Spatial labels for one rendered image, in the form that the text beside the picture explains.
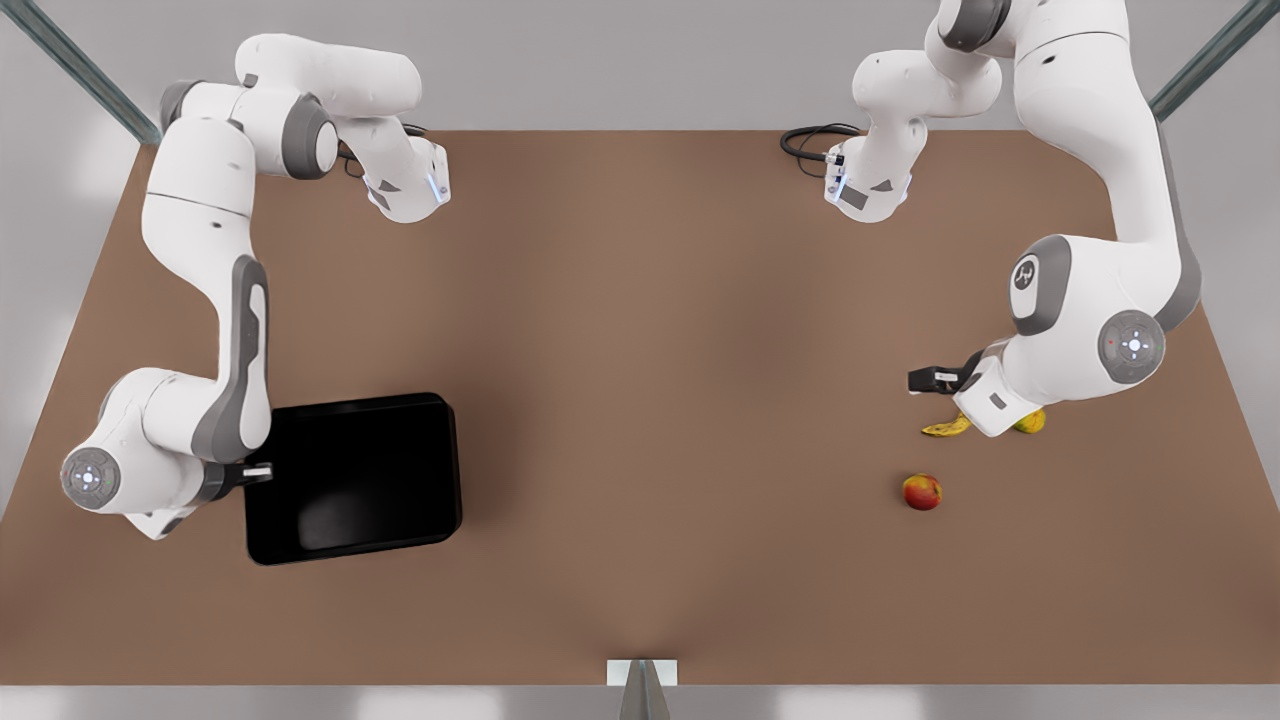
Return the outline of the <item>black rectangular tray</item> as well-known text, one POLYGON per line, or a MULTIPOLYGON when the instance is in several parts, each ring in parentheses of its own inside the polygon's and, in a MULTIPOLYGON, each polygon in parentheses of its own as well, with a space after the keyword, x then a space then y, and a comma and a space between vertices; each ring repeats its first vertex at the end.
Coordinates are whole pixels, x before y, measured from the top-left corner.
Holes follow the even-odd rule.
POLYGON ((453 407, 431 392, 278 407, 250 456, 246 546, 261 566, 435 544, 463 521, 453 407))

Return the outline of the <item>silver frame post with foot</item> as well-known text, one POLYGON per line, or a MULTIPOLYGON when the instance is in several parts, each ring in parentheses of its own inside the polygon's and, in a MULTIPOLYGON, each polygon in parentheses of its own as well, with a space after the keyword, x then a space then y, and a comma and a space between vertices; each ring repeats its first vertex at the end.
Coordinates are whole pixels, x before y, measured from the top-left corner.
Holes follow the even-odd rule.
POLYGON ((671 720, 666 689, 678 684, 678 661, 609 659, 605 684, 623 688, 620 720, 671 720))

